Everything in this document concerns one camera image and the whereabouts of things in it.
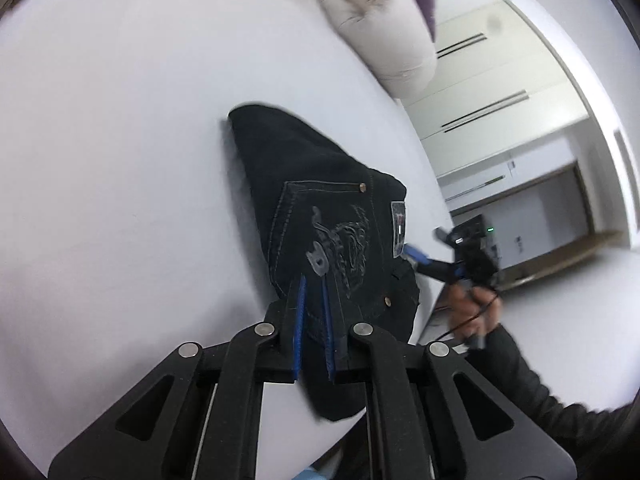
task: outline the cabinet door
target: cabinet door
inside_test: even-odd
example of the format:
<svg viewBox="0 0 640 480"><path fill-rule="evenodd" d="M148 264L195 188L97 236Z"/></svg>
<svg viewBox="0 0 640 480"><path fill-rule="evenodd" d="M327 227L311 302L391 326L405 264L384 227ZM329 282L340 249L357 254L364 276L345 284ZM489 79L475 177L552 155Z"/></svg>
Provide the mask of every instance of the cabinet door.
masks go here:
<svg viewBox="0 0 640 480"><path fill-rule="evenodd" d="M420 139L502 111L541 90L568 82L549 51L466 79L406 107Z"/></svg>
<svg viewBox="0 0 640 480"><path fill-rule="evenodd" d="M422 140L436 176L464 168L585 119L587 111L569 81Z"/></svg>
<svg viewBox="0 0 640 480"><path fill-rule="evenodd" d="M441 23L436 50L433 80L424 92L404 100L405 105L520 57L547 52L529 25L504 2Z"/></svg>

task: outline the white table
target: white table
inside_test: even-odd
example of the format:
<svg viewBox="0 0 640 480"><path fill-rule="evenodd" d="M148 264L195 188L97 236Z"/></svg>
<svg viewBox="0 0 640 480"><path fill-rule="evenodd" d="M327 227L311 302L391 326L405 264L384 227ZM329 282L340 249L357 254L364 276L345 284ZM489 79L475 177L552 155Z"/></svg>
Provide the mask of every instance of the white table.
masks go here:
<svg viewBox="0 0 640 480"><path fill-rule="evenodd" d="M253 100L401 180L408 241L448 256L413 127L315 0L26 0L0 22L0 418L42 471L180 343L226 341L274 298L222 128ZM414 340L440 285L420 286ZM267 385L258 478L351 424Z"/></svg>

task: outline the person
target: person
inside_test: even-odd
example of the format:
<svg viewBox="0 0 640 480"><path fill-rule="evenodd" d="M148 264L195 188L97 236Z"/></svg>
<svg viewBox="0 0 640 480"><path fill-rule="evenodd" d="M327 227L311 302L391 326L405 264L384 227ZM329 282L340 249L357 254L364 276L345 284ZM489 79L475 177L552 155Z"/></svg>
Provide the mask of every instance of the person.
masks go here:
<svg viewBox="0 0 640 480"><path fill-rule="evenodd" d="M640 392L616 410L589 411L565 406L529 368L513 337L500 324L502 300L481 287L465 291L451 285L447 303L450 327L458 327L489 304L482 316L454 331L463 340L485 336L485 348L470 350L467 361L574 459L580 480L640 478Z"/></svg>

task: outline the hand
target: hand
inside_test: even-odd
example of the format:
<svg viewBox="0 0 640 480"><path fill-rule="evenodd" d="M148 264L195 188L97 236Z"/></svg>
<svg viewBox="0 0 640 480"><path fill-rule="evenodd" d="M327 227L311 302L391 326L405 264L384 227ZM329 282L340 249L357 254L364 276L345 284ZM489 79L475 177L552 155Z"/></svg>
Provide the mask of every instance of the hand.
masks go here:
<svg viewBox="0 0 640 480"><path fill-rule="evenodd" d="M460 323L475 316L480 312L480 307L494 300L495 292L475 286L470 291L465 291L460 285L450 285L447 291L447 303L451 307L449 316L449 327L455 328ZM494 302L488 307L485 313L475 320L460 327L454 332L454 335L460 341L472 336L473 334L486 335L500 322L500 314L502 313L502 300L500 297L495 298Z"/></svg>

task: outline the white cushion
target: white cushion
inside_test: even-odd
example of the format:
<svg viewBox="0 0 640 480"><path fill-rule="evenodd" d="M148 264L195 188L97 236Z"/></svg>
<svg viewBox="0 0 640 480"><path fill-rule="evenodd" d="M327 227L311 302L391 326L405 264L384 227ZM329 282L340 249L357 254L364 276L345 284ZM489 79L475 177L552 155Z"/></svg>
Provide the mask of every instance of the white cushion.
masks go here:
<svg viewBox="0 0 640 480"><path fill-rule="evenodd" d="M411 97L426 88L436 52L415 0L319 1L391 97Z"/></svg>

